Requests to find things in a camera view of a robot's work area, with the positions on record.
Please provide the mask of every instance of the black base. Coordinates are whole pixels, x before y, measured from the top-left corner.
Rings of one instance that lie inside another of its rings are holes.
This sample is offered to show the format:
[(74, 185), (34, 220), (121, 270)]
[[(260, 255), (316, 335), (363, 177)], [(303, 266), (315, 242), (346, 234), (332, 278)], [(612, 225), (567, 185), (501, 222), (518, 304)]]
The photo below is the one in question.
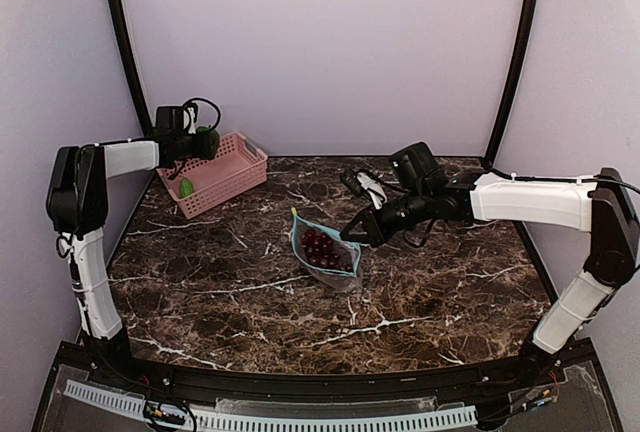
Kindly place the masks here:
[[(562, 368), (591, 361), (601, 382), (616, 432), (622, 432), (611, 392), (589, 339), (577, 341), (557, 357), (560, 380)], [(97, 352), (62, 342), (42, 394), (33, 431), (39, 432), (58, 367), (65, 364), (89, 372), (89, 380), (125, 390), (143, 392), (144, 386), (130, 380), (148, 378), (151, 386), (174, 398), (215, 405), (219, 399), (244, 399), (288, 403), (354, 403), (435, 396), (439, 404), (464, 402), (475, 405), (479, 417), (509, 404), (508, 394), (522, 386), (514, 380), (519, 357), (509, 357), (475, 365), (377, 375), (288, 376), (204, 370), (131, 359), (127, 375), (115, 364), (106, 364)]]

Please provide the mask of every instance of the pink plastic basket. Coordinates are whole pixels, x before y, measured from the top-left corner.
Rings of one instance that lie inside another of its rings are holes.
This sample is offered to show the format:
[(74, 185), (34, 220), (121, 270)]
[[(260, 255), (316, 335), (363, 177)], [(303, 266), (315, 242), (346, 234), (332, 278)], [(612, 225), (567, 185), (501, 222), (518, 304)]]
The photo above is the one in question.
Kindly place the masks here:
[[(267, 180), (267, 154), (238, 133), (220, 138), (216, 158), (190, 159), (175, 180), (175, 169), (158, 169), (158, 174), (173, 200), (187, 219), (239, 195)], [(180, 181), (193, 183), (195, 192), (180, 198)]]

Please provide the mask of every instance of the brown marble surface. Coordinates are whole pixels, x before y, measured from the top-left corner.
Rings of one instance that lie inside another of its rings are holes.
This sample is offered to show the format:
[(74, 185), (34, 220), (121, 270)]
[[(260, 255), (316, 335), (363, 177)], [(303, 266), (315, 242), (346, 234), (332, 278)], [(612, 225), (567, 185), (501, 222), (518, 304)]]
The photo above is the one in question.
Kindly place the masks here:
[[(478, 166), (441, 161), (448, 171)], [(509, 222), (439, 222), (427, 245), (363, 248), (362, 288), (311, 277), (289, 242), (291, 207), (341, 229), (367, 202), (345, 167), (392, 181), (383, 158), (275, 158), (268, 181), (188, 221), (156, 178), (111, 266), (134, 354), (245, 372), (399, 372), (517, 353), (549, 302)]]

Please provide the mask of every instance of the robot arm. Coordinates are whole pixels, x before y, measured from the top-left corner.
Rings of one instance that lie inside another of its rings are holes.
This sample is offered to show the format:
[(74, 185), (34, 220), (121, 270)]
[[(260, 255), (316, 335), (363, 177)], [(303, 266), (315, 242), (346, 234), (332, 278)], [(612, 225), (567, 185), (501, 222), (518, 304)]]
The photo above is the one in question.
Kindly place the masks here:
[[(463, 172), (448, 179), (424, 143), (389, 161), (407, 193), (379, 210), (359, 212), (342, 230), (342, 239), (377, 247), (398, 231), (434, 219), (538, 222), (591, 233), (583, 269), (532, 331), (528, 345), (538, 351), (558, 352), (636, 272), (638, 218), (613, 169), (572, 179), (491, 172)], [(354, 233), (356, 228), (364, 233)]]
[(125, 140), (58, 151), (47, 213), (58, 232), (57, 248), (67, 259), (72, 289), (88, 337), (109, 341), (123, 331), (113, 304), (103, 254), (108, 213), (107, 180), (136, 171), (172, 167), (176, 160), (212, 159), (214, 128), (195, 129), (197, 107), (160, 107), (151, 139)]

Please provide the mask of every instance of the white arm segment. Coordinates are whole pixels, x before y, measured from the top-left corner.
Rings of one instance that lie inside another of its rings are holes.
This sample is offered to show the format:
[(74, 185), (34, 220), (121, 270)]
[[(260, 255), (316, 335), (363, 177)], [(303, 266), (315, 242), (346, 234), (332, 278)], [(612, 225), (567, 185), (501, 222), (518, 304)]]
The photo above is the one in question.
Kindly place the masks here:
[(152, 170), (160, 163), (160, 149), (152, 140), (104, 145), (107, 179), (139, 170)]
[(591, 231), (591, 199), (596, 183), (517, 182), (482, 175), (471, 191), (476, 220), (517, 220)]
[[(82, 329), (94, 337), (110, 339), (122, 329), (122, 321), (109, 289), (102, 252), (102, 228), (89, 232), (82, 240), (69, 234), (64, 236), (71, 240), (73, 250), (68, 261), (76, 262), (80, 276), (80, 282), (74, 281), (72, 289), (80, 308)], [(66, 251), (69, 246), (63, 244), (62, 248)]]
[[(584, 176), (579, 179), (593, 178)], [(477, 220), (516, 220), (591, 231), (589, 192), (596, 183), (518, 182), (495, 174), (482, 175), (471, 191)], [(558, 352), (614, 289), (581, 271), (542, 318), (533, 343), (545, 352)]]
[[(152, 170), (160, 161), (158, 144), (151, 140), (130, 141), (103, 147), (107, 179), (130, 172)], [(73, 284), (73, 291), (80, 307), (82, 329), (94, 337), (110, 339), (122, 329), (122, 320), (113, 305), (109, 289), (102, 249), (102, 228), (89, 232), (82, 240), (75, 235), (64, 236), (71, 240), (73, 247), (69, 262), (72, 258), (75, 260), (80, 275), (80, 283)]]
[(555, 354), (614, 290), (580, 271), (536, 327), (533, 343)]

